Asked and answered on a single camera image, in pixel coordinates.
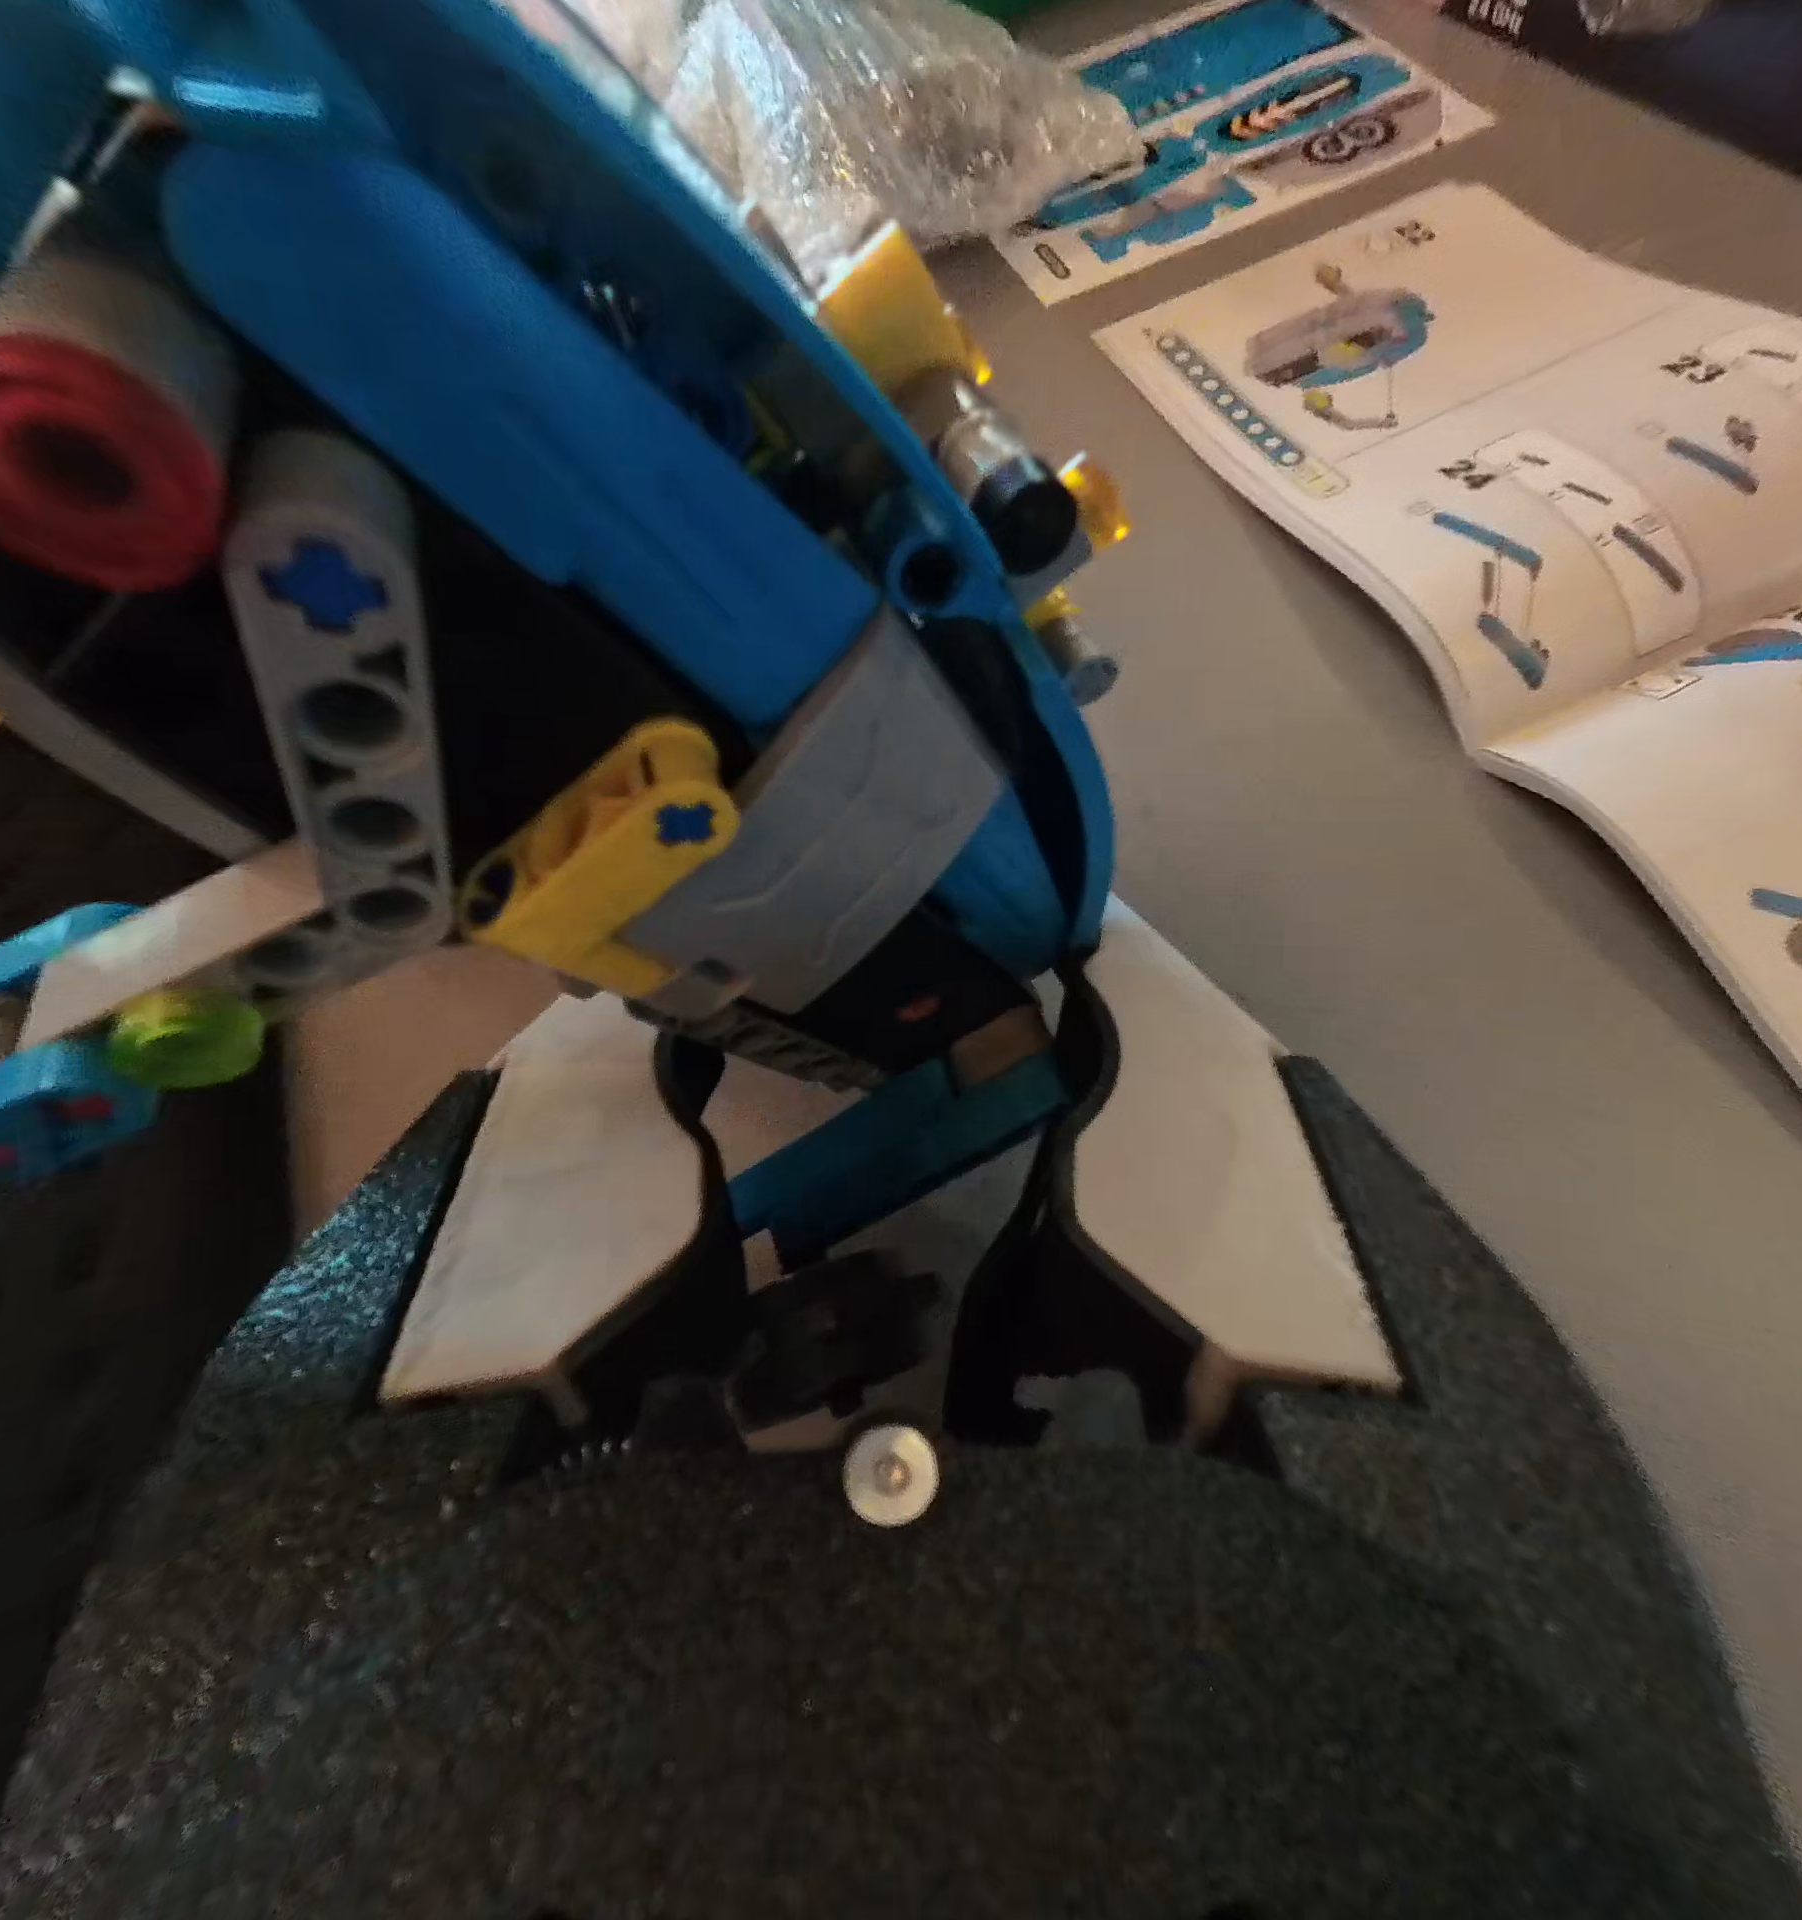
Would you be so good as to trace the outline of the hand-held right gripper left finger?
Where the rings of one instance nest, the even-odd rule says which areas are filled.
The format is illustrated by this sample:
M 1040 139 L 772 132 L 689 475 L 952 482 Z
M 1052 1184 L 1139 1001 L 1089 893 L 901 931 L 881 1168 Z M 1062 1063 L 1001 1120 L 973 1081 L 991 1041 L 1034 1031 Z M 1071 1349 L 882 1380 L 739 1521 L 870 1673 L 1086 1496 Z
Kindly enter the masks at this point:
M 522 1392 L 556 1422 L 634 1422 L 649 1377 L 733 1347 L 723 1165 L 668 1105 L 659 1041 L 622 1001 L 552 1001 L 504 1046 L 381 1407 Z

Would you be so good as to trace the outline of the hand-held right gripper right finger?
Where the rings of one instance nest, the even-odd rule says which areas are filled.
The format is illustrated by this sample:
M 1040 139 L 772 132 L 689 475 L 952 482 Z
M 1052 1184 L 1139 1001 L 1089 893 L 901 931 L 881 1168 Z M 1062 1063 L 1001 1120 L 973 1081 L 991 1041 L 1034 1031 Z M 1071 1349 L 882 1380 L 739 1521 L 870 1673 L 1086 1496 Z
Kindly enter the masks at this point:
M 986 1276 L 986 1413 L 1228 1426 L 1258 1387 L 1398 1402 L 1295 1058 L 1118 897 L 1062 979 L 1054 1056 L 1071 1102 Z

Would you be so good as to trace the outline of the blue beam wheel assembly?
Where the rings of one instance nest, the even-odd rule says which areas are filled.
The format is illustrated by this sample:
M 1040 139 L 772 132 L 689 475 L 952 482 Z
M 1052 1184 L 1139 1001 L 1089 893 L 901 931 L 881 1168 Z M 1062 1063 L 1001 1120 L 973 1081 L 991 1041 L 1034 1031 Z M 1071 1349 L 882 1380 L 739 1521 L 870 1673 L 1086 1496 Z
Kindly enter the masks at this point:
M 756 1297 L 729 1382 L 744 1426 L 846 1419 L 928 1358 L 939 1280 L 881 1251 L 833 1248 L 1037 1135 L 1065 1099 L 1052 1049 L 965 1087 L 931 1061 L 729 1176 L 739 1237 L 768 1234 L 784 1257 L 781 1280 Z

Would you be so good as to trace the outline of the blue toy robot model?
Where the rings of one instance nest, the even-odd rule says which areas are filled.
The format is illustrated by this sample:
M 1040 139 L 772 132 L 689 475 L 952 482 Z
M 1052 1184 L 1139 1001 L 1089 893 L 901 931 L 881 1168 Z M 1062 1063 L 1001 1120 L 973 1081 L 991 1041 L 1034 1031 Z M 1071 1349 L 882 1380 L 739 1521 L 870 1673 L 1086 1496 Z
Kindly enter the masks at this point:
M 1108 896 L 1093 482 L 558 2 L 0 2 L 0 722 L 219 858 L 0 942 L 0 1184 L 430 949 L 979 1081 Z

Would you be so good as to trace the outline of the grey desk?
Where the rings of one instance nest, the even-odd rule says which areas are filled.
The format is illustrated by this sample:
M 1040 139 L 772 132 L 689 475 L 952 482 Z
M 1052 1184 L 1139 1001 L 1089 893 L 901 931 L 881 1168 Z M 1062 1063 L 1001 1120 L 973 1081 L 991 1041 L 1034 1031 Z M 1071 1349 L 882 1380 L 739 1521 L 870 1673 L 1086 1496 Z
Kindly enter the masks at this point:
M 1609 851 L 1474 769 L 1364 594 L 1223 488 L 1093 334 L 1449 176 L 1578 248 L 1802 315 L 1802 181 L 1420 2 L 1344 2 L 1495 124 L 1040 306 L 939 280 L 1014 419 L 1120 482 L 1077 588 L 1114 893 L 1321 1058 L 1591 1370 L 1689 1546 L 1802 1853 L 1802 1098 Z

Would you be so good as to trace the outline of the instruction booklet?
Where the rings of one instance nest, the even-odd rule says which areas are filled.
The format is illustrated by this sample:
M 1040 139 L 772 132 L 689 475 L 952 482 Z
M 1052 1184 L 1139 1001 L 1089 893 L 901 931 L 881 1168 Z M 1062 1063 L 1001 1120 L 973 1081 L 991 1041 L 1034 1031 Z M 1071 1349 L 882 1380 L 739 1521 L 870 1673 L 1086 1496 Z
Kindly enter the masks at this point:
M 1472 181 L 1098 329 L 1567 808 L 1802 1090 L 1802 317 Z

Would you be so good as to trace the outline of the blue sticker sheet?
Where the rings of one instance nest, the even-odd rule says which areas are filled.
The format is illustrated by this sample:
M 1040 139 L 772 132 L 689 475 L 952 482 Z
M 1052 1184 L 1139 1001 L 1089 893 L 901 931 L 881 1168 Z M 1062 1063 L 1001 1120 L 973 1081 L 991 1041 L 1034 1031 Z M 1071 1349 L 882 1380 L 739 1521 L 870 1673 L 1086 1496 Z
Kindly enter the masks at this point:
M 1141 150 L 994 240 L 1043 306 L 1495 124 L 1341 2 L 1194 2 L 1065 62 Z

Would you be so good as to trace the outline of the small bubble wrap piece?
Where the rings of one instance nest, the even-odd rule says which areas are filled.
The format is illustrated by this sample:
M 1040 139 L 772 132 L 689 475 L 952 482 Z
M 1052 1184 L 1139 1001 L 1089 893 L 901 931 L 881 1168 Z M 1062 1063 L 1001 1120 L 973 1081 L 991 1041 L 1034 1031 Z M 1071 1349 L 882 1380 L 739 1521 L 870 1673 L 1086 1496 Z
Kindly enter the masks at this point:
M 805 273 L 994 239 L 1141 158 L 1118 98 L 964 2 L 677 2 L 659 105 Z

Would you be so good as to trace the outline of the robot kit box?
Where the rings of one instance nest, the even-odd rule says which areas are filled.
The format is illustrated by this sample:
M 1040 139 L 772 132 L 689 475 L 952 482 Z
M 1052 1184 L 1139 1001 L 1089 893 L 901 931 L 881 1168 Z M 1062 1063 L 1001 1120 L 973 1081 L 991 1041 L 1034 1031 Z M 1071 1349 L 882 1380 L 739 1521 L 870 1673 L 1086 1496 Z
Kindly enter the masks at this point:
M 1435 11 L 1802 179 L 1802 2 L 1435 2 Z

